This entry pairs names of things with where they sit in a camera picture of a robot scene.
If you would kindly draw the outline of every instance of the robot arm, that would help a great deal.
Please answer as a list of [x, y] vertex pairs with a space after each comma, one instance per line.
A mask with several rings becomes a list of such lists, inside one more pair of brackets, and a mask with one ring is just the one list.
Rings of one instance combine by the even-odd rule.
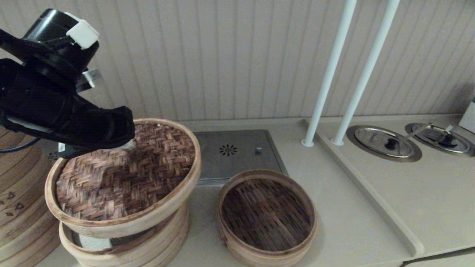
[[133, 139], [129, 108], [102, 109], [78, 95], [78, 81], [99, 48], [97, 36], [84, 20], [53, 9], [23, 38], [0, 29], [0, 47], [23, 62], [0, 59], [0, 125], [65, 143], [64, 158]]

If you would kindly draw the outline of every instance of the white paneled wall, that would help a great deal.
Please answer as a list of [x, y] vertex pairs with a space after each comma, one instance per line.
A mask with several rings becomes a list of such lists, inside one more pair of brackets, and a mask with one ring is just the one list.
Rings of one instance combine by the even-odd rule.
[[[2, 0], [0, 28], [22, 36], [46, 8], [100, 33], [84, 96], [135, 117], [309, 116], [343, 0]], [[323, 115], [342, 115], [386, 0], [360, 0]], [[357, 114], [460, 113], [474, 98], [473, 0], [402, 0]]]

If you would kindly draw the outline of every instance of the stainless steel panel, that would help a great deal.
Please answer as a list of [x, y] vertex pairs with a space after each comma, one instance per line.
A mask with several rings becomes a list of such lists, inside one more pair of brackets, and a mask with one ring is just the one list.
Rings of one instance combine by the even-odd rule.
[[200, 143], [202, 172], [199, 184], [225, 183], [251, 169], [287, 174], [267, 130], [194, 133]]

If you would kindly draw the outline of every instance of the woven bamboo lid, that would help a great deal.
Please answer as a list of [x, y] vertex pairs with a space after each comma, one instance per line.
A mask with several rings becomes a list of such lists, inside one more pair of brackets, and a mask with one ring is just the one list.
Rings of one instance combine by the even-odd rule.
[[47, 180], [51, 212], [73, 231], [117, 238], [157, 225], [175, 212], [201, 172], [200, 146], [181, 124], [135, 120], [136, 147], [60, 159]]
[[218, 223], [230, 252], [246, 264], [291, 266], [316, 236], [315, 207], [294, 180], [270, 170], [234, 176], [219, 197]]

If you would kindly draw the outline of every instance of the empty bamboo steamer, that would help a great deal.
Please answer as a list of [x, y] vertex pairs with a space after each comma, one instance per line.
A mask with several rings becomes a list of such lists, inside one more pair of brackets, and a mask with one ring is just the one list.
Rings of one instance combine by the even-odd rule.
[[159, 225], [138, 237], [109, 239], [112, 246], [100, 247], [103, 239], [88, 240], [88, 248], [78, 242], [78, 234], [66, 225], [59, 227], [61, 243], [84, 267], [165, 266], [181, 249], [190, 229], [188, 205], [183, 205]]
[[[0, 135], [1, 149], [32, 140], [6, 130]], [[44, 198], [48, 160], [33, 145], [0, 154], [0, 162], [0, 267], [31, 267], [59, 244], [58, 223]]]
[[119, 238], [154, 227], [181, 207], [201, 173], [200, 145], [185, 126], [135, 120], [135, 148], [98, 150], [51, 169], [45, 196], [72, 231]]
[[240, 173], [218, 204], [221, 238], [230, 253], [255, 267], [288, 267], [307, 253], [317, 233], [315, 206], [294, 180], [269, 170]]

